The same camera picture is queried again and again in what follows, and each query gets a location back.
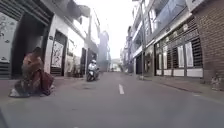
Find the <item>facade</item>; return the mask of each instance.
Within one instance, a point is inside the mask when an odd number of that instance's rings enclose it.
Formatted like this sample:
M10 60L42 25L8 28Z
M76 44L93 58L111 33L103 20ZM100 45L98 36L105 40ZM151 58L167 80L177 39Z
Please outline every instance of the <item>facade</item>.
M92 9L72 0L2 0L0 5L0 78L20 77L24 56L37 46L42 48L44 70L56 76L80 74L86 54L97 57L93 38L98 36L89 29L96 17ZM89 21L87 31L83 16ZM92 30L98 32L99 24L94 25Z
M223 75L223 4L222 0L145 0L143 15L139 7L133 15L129 49L134 72L142 72L144 43L144 72L150 76L210 81L217 72Z
M108 71L110 66L110 48L109 48L109 35L106 31L100 33L100 44L98 46L99 54L97 63L101 71Z
M125 47L122 51L122 63L125 70L128 71L128 73L133 72L133 62L131 60L131 48L132 48L132 37L131 37L131 26L128 27L127 31L127 37L126 37L126 43Z

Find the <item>storefront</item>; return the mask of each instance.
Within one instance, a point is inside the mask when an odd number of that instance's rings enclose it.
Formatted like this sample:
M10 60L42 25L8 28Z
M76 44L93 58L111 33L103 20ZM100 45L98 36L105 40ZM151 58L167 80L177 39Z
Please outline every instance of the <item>storefront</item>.
M40 1L0 1L0 78L21 76L24 56L37 46L45 51L52 17Z
M180 24L154 47L156 75L203 77L201 42L193 17Z

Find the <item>balcony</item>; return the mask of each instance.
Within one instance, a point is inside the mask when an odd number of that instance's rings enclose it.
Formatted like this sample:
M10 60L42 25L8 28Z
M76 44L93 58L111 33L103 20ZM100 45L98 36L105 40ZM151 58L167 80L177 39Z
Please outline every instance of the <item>balcony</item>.
M148 37L150 42L159 34L168 24L170 24L186 8L185 0L169 0L158 16L153 20L156 29Z
M134 32L134 35L133 35L133 37L132 37L132 42L135 42L136 37L137 37L139 34L141 34L141 33L140 33L140 30L142 30L142 22L140 22L140 24L138 25L137 30Z

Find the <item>helmet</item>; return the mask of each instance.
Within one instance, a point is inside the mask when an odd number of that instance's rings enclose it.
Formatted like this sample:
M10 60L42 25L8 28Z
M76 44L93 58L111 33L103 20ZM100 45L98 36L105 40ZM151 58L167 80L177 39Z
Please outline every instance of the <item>helmet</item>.
M96 64L96 60L92 60L92 63Z

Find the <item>shutter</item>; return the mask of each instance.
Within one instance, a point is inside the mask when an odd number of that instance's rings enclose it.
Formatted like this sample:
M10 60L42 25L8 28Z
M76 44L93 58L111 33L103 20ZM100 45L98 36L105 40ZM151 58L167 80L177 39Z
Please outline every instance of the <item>shutter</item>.
M24 11L13 0L0 0L0 12L19 21Z
M53 14L40 0L5 0L5 1L12 1L24 12L29 13L46 26L50 25Z

